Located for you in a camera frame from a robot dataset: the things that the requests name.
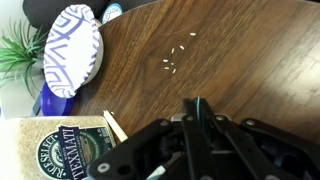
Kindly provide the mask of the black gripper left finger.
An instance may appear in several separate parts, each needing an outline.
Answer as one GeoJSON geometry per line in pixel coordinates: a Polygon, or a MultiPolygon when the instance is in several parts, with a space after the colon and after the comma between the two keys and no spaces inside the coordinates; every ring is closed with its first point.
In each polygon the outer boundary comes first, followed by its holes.
{"type": "Polygon", "coordinates": [[[187,115],[197,117],[196,104],[192,99],[183,100],[183,109],[187,115]]]}

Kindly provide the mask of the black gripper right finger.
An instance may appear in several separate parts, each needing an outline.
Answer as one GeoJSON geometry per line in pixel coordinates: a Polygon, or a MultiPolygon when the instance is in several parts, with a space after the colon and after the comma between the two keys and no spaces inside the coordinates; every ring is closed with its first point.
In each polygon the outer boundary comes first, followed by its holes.
{"type": "Polygon", "coordinates": [[[215,113],[213,109],[210,107],[209,103],[206,99],[201,98],[199,104],[199,113],[201,118],[205,117],[214,117],[215,113]]]}

